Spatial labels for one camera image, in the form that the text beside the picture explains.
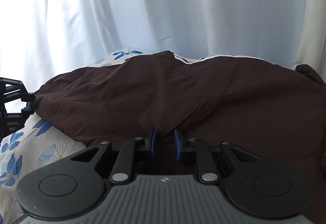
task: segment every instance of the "white curtain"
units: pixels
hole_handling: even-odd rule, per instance
[[[326,0],[0,0],[0,76],[37,90],[115,50],[308,63],[326,79]],[[21,104],[7,106],[19,110]]]

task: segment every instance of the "curtain fold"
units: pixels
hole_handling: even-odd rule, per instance
[[[325,0],[0,0],[0,75],[33,92],[133,47],[307,63],[326,79],[325,16]]]

